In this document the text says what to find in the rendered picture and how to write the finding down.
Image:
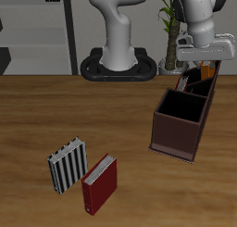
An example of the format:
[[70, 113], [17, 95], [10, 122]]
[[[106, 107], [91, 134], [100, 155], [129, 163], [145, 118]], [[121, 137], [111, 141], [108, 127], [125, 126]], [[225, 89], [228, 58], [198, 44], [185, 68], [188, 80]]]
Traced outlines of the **orange book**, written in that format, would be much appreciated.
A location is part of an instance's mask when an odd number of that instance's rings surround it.
[[214, 76], [216, 68], [214, 68], [214, 69], [210, 68], [211, 62], [212, 62], [212, 60], [205, 60], [205, 61], [201, 62], [200, 67], [201, 67], [201, 79], [202, 80]]

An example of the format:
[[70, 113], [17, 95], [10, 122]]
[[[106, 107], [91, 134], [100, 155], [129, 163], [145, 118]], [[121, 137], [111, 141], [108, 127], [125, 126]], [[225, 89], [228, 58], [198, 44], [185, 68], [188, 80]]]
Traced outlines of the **flat black base plate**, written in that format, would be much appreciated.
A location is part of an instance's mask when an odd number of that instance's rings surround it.
[[94, 48], [90, 55], [81, 63], [81, 75], [92, 82], [145, 82], [156, 76], [157, 66], [142, 47], [135, 47], [135, 56], [138, 63], [131, 69], [113, 71], [106, 69], [99, 63], [102, 57], [102, 48]]

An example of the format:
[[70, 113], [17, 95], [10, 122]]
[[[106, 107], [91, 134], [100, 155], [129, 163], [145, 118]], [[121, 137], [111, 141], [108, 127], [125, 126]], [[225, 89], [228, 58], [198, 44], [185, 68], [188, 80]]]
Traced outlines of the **grey shelf unit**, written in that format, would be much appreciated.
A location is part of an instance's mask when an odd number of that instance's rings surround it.
[[71, 0], [0, 0], [0, 47], [11, 55], [3, 75], [76, 75]]

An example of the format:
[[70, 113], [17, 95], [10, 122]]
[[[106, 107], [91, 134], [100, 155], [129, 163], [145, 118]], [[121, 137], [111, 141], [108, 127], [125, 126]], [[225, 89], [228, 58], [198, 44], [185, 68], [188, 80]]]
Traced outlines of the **black and white striped book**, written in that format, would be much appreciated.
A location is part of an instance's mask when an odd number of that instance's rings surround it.
[[51, 154], [47, 163], [54, 189], [61, 195], [88, 172], [85, 143], [74, 138]]

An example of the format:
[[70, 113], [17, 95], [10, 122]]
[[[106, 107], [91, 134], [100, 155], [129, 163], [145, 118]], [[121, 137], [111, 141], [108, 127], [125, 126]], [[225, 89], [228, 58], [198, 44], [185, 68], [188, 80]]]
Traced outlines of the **red book with white pages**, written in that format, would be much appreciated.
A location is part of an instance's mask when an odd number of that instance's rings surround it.
[[105, 154], [81, 179], [84, 208], [92, 216], [117, 189], [117, 159]]
[[188, 82], [189, 77], [188, 76], [180, 76], [177, 84], [175, 86], [175, 89], [177, 91], [185, 92], [186, 87], [187, 87], [187, 82]]

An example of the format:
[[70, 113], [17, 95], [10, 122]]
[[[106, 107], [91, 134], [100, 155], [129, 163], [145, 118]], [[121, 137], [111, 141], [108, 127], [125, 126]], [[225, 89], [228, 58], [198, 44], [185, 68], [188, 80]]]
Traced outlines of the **black angular object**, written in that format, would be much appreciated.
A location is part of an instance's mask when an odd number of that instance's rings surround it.
[[0, 75], [3, 75], [9, 63], [11, 62], [11, 55], [7, 47], [0, 47]]

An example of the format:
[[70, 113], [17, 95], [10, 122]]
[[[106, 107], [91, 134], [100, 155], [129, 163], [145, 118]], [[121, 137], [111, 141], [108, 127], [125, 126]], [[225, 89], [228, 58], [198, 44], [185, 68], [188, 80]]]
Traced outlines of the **dark brown desk caddy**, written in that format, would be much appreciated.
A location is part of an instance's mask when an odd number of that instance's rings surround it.
[[193, 163], [215, 94], [220, 61], [212, 77], [202, 80], [198, 68], [187, 69], [185, 91], [168, 88], [153, 117], [148, 149], [168, 157]]

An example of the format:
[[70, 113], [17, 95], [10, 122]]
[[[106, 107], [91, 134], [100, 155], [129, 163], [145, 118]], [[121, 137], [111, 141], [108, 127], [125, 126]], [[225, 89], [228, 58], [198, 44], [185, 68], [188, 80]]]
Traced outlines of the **green pot plant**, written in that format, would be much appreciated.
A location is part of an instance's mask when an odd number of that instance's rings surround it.
[[164, 31], [168, 34], [168, 47], [166, 57], [158, 64], [158, 72], [160, 75], [180, 75], [189, 68], [188, 62], [179, 61], [176, 57], [176, 39], [181, 32], [181, 23], [174, 17], [173, 0], [162, 2], [165, 6], [158, 11], [157, 16], [166, 26]]

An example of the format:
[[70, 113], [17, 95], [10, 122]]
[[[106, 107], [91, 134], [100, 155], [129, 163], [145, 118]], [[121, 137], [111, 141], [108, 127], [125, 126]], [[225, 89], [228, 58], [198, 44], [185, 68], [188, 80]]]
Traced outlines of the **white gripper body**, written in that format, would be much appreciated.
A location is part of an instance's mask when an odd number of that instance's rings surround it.
[[196, 46], [193, 37], [185, 32], [176, 39], [176, 57], [179, 61], [232, 60], [235, 57], [234, 43], [230, 33], [218, 33], [208, 45]]

